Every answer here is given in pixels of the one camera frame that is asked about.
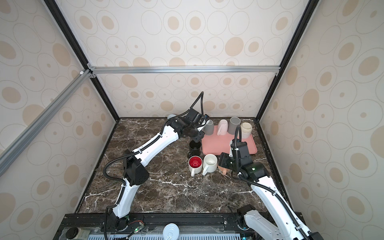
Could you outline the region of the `peach cream speckled mug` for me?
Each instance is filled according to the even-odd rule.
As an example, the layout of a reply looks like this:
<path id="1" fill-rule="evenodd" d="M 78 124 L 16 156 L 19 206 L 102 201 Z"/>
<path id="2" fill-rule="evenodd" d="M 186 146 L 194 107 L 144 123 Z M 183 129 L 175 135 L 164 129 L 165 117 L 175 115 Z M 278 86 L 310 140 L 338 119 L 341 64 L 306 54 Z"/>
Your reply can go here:
<path id="1" fill-rule="evenodd" d="M 224 175 L 224 176 L 230 171 L 229 169 L 223 168 L 223 167 L 220 167 L 220 166 L 218 166 L 218 169 L 220 170 L 221 174 Z"/>

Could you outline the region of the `white ceramic mug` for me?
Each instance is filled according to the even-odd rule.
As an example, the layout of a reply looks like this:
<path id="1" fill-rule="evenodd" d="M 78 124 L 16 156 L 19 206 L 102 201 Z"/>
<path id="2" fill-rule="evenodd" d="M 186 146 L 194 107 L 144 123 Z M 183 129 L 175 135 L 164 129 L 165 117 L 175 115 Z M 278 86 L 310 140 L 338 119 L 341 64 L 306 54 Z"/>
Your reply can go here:
<path id="1" fill-rule="evenodd" d="M 203 173 L 202 175 L 205 176 L 208 173 L 213 173 L 216 171 L 218 166 L 218 159 L 213 154 L 208 154 L 204 157 L 203 161 Z"/>

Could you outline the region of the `small grey mug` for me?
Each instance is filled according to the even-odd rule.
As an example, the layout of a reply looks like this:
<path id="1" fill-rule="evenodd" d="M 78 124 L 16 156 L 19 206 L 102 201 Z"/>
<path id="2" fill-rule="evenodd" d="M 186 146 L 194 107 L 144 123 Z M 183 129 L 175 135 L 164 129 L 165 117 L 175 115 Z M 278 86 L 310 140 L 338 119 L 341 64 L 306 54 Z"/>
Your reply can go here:
<path id="1" fill-rule="evenodd" d="M 215 129 L 214 122 L 212 120 L 208 120 L 203 131 L 205 135 L 210 136 L 214 133 L 214 129 Z"/>

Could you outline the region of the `white mug black rim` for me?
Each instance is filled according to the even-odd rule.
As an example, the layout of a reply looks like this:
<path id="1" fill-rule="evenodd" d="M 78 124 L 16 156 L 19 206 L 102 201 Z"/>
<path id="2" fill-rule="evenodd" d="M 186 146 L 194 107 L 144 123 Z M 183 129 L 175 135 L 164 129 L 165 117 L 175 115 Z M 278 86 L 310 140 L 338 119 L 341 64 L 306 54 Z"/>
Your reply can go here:
<path id="1" fill-rule="evenodd" d="M 202 171 L 203 160 L 199 156 L 192 156 L 189 158 L 189 170 L 191 176 L 194 177 Z"/>

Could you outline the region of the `pink mug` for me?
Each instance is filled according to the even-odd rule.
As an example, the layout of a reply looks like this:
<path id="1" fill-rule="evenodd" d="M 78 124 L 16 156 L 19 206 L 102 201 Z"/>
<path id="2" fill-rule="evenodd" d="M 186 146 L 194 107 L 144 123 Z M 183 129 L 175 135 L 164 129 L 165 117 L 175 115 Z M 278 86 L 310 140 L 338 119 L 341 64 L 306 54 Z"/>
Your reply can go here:
<path id="1" fill-rule="evenodd" d="M 226 135 L 228 132 L 228 127 L 229 127 L 229 123 L 227 120 L 225 119 L 220 120 L 218 123 L 217 135 L 218 136 Z"/>

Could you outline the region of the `large grey mug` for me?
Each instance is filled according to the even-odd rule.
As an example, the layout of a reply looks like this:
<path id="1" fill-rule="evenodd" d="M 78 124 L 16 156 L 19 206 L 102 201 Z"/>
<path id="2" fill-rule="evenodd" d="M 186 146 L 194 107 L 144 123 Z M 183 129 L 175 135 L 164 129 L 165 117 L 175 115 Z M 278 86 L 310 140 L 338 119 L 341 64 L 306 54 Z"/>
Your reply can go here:
<path id="1" fill-rule="evenodd" d="M 229 120 L 229 125 L 228 125 L 228 133 L 231 135 L 235 134 L 237 126 L 241 124 L 241 120 L 238 117 L 231 117 Z"/>

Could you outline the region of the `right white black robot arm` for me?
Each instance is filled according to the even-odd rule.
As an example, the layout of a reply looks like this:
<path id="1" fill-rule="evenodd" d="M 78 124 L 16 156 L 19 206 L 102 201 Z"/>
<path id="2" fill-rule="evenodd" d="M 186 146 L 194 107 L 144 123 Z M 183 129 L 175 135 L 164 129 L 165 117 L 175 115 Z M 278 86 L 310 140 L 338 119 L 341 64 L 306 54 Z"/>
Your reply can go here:
<path id="1" fill-rule="evenodd" d="M 238 209 L 240 228 L 252 229 L 265 240 L 322 240 L 318 232 L 312 232 L 295 214 L 277 189 L 267 169 L 252 161 L 248 144 L 242 141 L 241 127 L 237 126 L 230 143 L 230 153 L 222 153 L 219 166 L 236 174 L 236 180 L 247 183 L 268 209 L 274 222 L 263 217 L 254 207 Z"/>

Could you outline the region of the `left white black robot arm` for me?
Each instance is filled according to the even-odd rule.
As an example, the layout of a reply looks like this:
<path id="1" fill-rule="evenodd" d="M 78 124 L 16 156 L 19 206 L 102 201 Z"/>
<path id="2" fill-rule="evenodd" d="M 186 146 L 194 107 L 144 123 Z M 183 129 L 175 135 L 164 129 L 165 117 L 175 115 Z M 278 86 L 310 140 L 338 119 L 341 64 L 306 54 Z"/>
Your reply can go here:
<path id="1" fill-rule="evenodd" d="M 201 92 L 187 111 L 168 118 L 160 132 L 152 139 L 132 152 L 105 165 L 104 177 L 121 183 L 121 190 L 116 203 L 107 207 L 107 210 L 111 209 L 118 219 L 129 215 L 137 190 L 150 176 L 146 166 L 158 153 L 180 138 L 189 137 L 195 143 L 203 139 L 205 135 L 203 129 L 210 119 L 204 113 L 203 99 L 204 92 Z M 119 160 L 123 161 L 123 177 L 112 177 L 107 173 L 107 170 Z"/>

